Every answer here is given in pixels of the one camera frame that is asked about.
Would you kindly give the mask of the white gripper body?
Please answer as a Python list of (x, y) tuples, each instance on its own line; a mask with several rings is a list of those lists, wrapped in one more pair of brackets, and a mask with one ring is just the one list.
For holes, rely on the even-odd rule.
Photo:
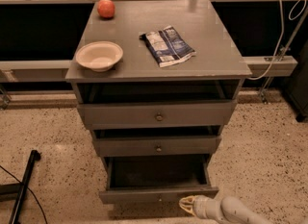
[(196, 196), (192, 207), (194, 215), (200, 219), (209, 219), (212, 203), (213, 200), (209, 197), (202, 195)]

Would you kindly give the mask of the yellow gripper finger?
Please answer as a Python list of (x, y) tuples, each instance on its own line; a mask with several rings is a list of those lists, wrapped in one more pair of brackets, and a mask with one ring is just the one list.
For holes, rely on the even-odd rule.
[(180, 199), (179, 201), (179, 205), (180, 206), (192, 206), (195, 200), (195, 196), (187, 196), (187, 197), (183, 197)]
[(190, 206), (182, 206), (182, 205), (180, 205), (180, 208), (183, 210), (183, 211), (185, 211), (185, 212), (187, 212), (187, 213), (189, 213), (189, 214), (191, 214), (191, 215), (193, 215), (194, 216), (194, 213), (193, 213), (193, 208), (192, 207), (190, 207)]

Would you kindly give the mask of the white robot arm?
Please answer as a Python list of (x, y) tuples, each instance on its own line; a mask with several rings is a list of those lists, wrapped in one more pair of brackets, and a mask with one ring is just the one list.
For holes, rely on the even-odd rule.
[(218, 201), (203, 195), (193, 195), (182, 198), (179, 206), (195, 217), (215, 220), (218, 224), (272, 224), (235, 197)]

